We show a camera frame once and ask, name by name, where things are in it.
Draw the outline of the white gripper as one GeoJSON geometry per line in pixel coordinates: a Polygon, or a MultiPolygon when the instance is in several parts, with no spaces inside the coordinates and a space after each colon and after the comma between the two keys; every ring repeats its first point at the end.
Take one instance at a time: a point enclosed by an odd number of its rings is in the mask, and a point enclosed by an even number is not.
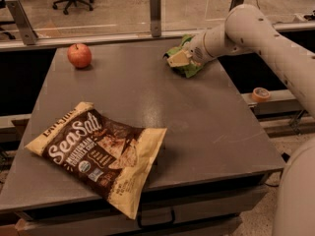
{"type": "Polygon", "coordinates": [[[205,34],[199,33],[193,35],[186,44],[185,50],[180,50],[167,58],[170,67],[181,67],[190,64],[190,61],[197,66],[202,66],[207,62],[208,54],[204,46],[205,34]]]}

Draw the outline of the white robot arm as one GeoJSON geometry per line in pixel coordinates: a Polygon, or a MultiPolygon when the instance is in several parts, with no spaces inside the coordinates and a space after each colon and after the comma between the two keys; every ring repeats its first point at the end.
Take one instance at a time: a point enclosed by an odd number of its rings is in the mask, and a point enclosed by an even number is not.
{"type": "MultiPolygon", "coordinates": [[[[301,106],[315,117],[315,53],[278,33],[255,6],[234,7],[224,23],[184,42],[167,56],[172,68],[201,67],[224,55],[259,55],[301,106]]],[[[283,169],[272,236],[315,236],[315,139],[283,169]]]]}

